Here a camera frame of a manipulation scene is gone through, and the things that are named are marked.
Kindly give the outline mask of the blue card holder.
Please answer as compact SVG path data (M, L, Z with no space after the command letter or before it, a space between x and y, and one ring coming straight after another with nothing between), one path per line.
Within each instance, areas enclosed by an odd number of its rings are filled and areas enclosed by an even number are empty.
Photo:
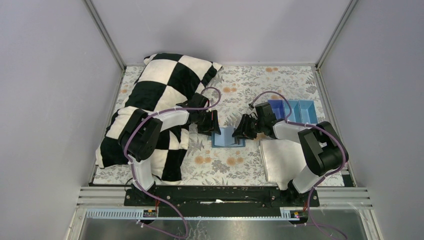
M244 148L246 146L245 139L233 137L235 132L234 126L220 127L220 134L214 133L211 136L212 148Z

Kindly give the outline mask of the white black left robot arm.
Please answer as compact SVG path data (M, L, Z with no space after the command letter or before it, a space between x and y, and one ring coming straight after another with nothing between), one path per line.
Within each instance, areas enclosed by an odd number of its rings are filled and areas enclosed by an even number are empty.
M197 126L199 134L221 134L217 110L199 93L156 112L134 110L118 137L118 144L130 166L135 188L146 193L155 185L155 178L178 179L177 166L187 150L182 131L191 124Z

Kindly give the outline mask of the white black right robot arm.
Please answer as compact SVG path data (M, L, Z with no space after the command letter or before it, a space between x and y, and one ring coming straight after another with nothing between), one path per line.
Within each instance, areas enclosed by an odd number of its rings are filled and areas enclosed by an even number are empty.
M290 194L310 191L349 160L348 151L330 122L310 124L277 119L268 102L256 105L251 114L243 114L232 136L253 140L259 133L269 137L259 148L267 181Z

